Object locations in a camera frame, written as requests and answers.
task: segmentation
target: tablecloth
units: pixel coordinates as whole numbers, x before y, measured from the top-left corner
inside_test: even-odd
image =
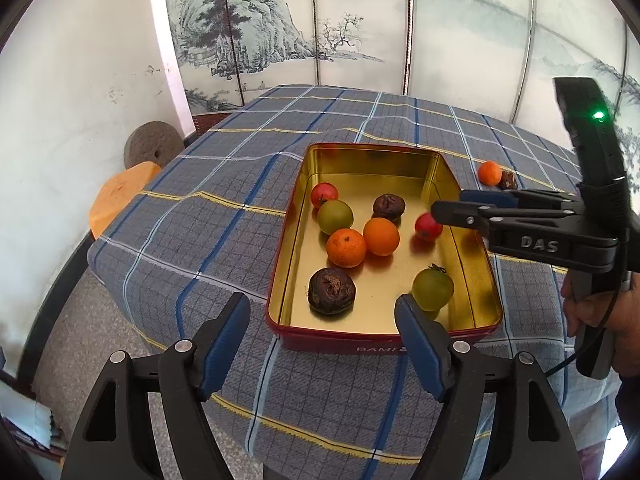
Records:
[[[282,347],[264,319],[290,191],[316,142],[400,144],[444,154],[463,189],[487,159],[523,188],[575,192],[575,155],[476,112],[407,96],[326,86],[278,86],[210,129],[123,210],[92,246],[92,271],[138,333],[160,351],[193,336],[233,291],[251,322],[221,391],[205,404],[215,424],[290,480],[407,479],[440,405],[407,355],[335,355]],[[483,352],[532,352],[543,368],[573,351],[561,313],[564,270],[491,255],[502,325]],[[615,374],[550,383],[578,449],[615,424]],[[468,478],[477,478],[493,399],[485,396]]]

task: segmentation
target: tangerine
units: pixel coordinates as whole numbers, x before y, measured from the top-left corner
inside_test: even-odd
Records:
[[[502,179],[502,168],[497,162],[488,160],[478,168],[478,180],[485,186],[497,186]]]
[[[338,229],[326,241],[326,253],[338,267],[351,269],[364,260],[367,243],[355,229]]]
[[[400,233],[391,220],[372,218],[362,230],[367,249],[376,256],[389,256],[400,244]]]

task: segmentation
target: silver screw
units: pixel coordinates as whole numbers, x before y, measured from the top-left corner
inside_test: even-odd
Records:
[[[111,361],[112,363],[121,363],[124,361],[124,358],[126,356],[127,355],[122,350],[118,350],[111,354],[111,357],[109,357],[109,361]]]
[[[175,351],[177,352],[188,352],[192,347],[193,344],[188,339],[182,339],[181,341],[178,341],[174,346]]]
[[[454,341],[453,349],[460,354],[466,354],[471,350],[471,346],[466,341]]]
[[[521,354],[519,354],[518,359],[524,365],[532,365],[534,362],[536,362],[536,360],[533,358],[533,355],[528,352],[522,352]]]

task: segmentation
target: plaid tablecloth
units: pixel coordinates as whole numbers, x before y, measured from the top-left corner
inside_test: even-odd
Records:
[[[575,191],[573,153],[484,115],[406,96],[279,86],[209,130],[150,183],[89,253],[93,272],[157,351],[193,336],[233,291],[252,318],[222,390],[205,409],[247,452],[290,480],[409,478],[440,406],[406,355],[293,352],[264,319],[290,190],[306,148],[362,142],[434,148],[460,186],[477,188],[486,159],[521,187]],[[492,255],[504,322],[477,344],[549,367],[573,351],[561,314],[562,269]],[[618,378],[593,381],[572,365],[551,379],[578,449],[616,421]],[[486,396],[468,477],[477,478],[493,399]]]

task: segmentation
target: speckled floor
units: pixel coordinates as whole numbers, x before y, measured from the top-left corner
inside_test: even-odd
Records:
[[[149,353],[107,290],[86,272],[56,322],[33,384],[38,400],[52,409],[69,438],[104,362],[118,349],[127,350],[132,357]],[[149,401],[164,478],[180,479],[160,395],[150,394]],[[235,480],[262,478],[262,465],[216,428],[213,433]]]

